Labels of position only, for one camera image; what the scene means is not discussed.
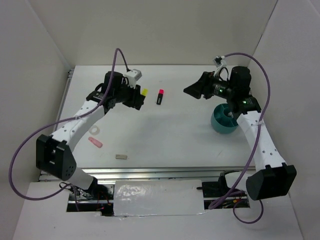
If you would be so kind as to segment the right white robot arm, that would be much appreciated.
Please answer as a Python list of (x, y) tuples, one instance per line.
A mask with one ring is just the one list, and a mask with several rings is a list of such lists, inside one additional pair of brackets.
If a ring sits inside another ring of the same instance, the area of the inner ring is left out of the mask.
[(251, 73), (247, 67), (235, 66), (228, 80), (214, 72), (203, 72), (200, 79), (186, 87), (184, 93), (196, 98), (213, 96), (225, 99), (229, 113), (244, 132), (254, 151), (256, 172), (245, 181), (245, 190), (252, 200), (285, 196), (297, 175), (294, 165), (288, 165), (277, 151), (262, 118), (262, 109), (250, 94)]

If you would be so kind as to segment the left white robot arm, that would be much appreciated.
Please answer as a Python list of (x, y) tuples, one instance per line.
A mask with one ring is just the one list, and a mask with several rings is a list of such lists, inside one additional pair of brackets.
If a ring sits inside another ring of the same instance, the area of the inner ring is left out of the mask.
[(116, 104), (140, 110), (145, 95), (137, 81), (142, 72), (128, 70), (125, 74), (107, 72), (100, 83), (85, 99), (74, 119), (54, 131), (51, 135), (40, 135), (36, 140), (36, 167), (62, 181), (80, 189), (88, 200), (97, 197), (100, 191), (108, 189), (98, 180), (77, 166), (73, 151), (87, 131)]

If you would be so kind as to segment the pink black highlighter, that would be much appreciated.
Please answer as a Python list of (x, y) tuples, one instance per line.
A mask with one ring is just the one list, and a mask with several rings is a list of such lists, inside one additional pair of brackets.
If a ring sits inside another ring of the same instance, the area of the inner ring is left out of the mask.
[(160, 89), (160, 90), (158, 91), (157, 100), (156, 100), (156, 104), (157, 104), (157, 105), (161, 105), (162, 100), (163, 100), (163, 96), (164, 96), (164, 90), (163, 90), (163, 89)]

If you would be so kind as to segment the pink eraser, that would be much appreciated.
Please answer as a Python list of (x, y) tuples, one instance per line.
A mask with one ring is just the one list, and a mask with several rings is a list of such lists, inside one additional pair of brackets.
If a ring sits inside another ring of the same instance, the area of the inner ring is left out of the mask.
[(99, 140), (95, 139), (94, 137), (88, 137), (88, 140), (95, 145), (97, 148), (101, 148), (103, 146), (103, 143), (100, 142)]

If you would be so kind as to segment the yellow black highlighter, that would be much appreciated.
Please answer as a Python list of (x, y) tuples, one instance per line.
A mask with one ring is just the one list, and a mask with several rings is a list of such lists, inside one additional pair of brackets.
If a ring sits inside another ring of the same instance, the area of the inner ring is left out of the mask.
[(148, 94), (148, 89), (144, 88), (144, 89), (142, 90), (142, 92), (141, 92), (141, 95), (144, 96), (144, 97), (146, 97), (147, 94)]

